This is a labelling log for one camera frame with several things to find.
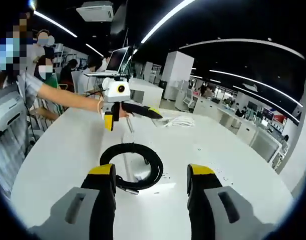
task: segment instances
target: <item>white cable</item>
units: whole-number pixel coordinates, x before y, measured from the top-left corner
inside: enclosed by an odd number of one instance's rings
[[[159,122],[165,123],[163,127],[169,126],[181,126],[181,127],[193,127],[195,121],[191,117],[187,116],[168,116],[158,120]]]

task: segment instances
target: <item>chair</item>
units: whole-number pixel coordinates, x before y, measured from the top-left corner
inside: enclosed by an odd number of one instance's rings
[[[188,106],[189,109],[190,108],[192,109],[192,108],[195,107],[196,101],[193,98],[193,91],[192,91],[192,89],[187,89],[186,90],[186,95],[185,95],[185,98],[183,100],[183,103],[185,103]]]
[[[73,71],[72,72],[72,78],[73,78],[73,83],[74,83],[74,91],[77,94],[78,93],[78,79],[79,76],[81,75],[81,71]]]

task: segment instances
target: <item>black ceiling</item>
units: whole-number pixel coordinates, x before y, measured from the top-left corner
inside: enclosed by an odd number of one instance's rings
[[[125,1],[111,0],[115,10]],[[110,23],[84,22],[76,12],[83,2],[87,1],[39,0],[37,8],[78,38],[37,16],[33,28],[49,29],[56,42],[86,54],[96,54],[85,46],[86,43],[106,54],[111,50]],[[289,47],[306,58],[306,6],[301,1],[196,0],[140,44],[149,30],[180,2],[182,0],[128,0],[128,40],[130,45],[139,47],[134,60],[164,65],[169,52],[218,38],[263,41],[270,38],[273,43]],[[195,58],[195,75],[220,80],[227,87],[241,85],[243,81],[209,70],[230,72],[266,83],[296,100],[300,100],[303,94],[306,61],[286,50],[260,43],[217,42],[180,51]],[[257,86],[259,95],[292,112],[296,104],[266,87]]]

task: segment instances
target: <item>camera lens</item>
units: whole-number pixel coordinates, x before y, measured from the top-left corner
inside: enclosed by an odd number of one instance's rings
[[[125,87],[123,85],[118,87],[118,92],[122,93],[125,90]]]

